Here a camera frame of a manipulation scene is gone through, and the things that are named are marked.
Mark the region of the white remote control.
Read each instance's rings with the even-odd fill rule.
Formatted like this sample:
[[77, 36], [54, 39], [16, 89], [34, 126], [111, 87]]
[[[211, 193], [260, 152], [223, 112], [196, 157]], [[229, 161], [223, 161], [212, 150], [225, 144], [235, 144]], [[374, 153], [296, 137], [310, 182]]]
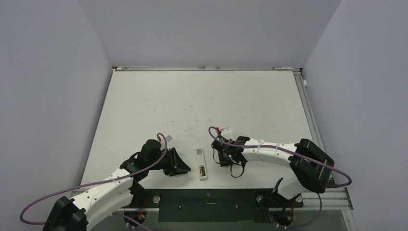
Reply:
[[[197, 149], [196, 150], [196, 161], [197, 161], [197, 167], [198, 167], [198, 174], [199, 174], [199, 180], [206, 180], [208, 178], [207, 170], [206, 170], [206, 164], [205, 164], [205, 157], [204, 157], [204, 150], [203, 149]], [[206, 171], [206, 176], [205, 177], [200, 177], [200, 170], [199, 167], [205, 167]]]

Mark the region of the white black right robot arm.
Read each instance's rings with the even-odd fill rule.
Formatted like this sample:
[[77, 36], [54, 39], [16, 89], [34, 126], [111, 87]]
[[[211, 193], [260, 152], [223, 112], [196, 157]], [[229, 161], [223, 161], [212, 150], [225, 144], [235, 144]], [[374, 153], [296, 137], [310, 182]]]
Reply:
[[272, 200], [278, 206], [304, 192], [324, 193], [331, 176], [334, 161], [311, 140], [302, 138], [298, 143], [270, 143], [239, 136], [236, 140], [217, 135], [211, 143], [217, 151], [220, 166], [248, 162], [264, 162], [289, 168], [293, 174], [282, 177], [275, 185]]

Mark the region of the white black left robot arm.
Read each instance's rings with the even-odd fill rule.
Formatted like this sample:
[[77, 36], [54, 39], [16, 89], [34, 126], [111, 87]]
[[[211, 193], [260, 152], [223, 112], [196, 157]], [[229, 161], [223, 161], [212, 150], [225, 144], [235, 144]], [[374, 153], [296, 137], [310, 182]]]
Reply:
[[147, 140], [141, 151], [133, 154], [117, 168], [103, 184], [72, 198], [58, 199], [49, 214], [45, 231], [89, 231], [116, 210], [144, 203], [147, 193], [140, 181], [150, 170], [162, 170], [172, 177], [187, 174], [191, 168], [180, 158], [175, 148], [165, 149], [157, 140]]

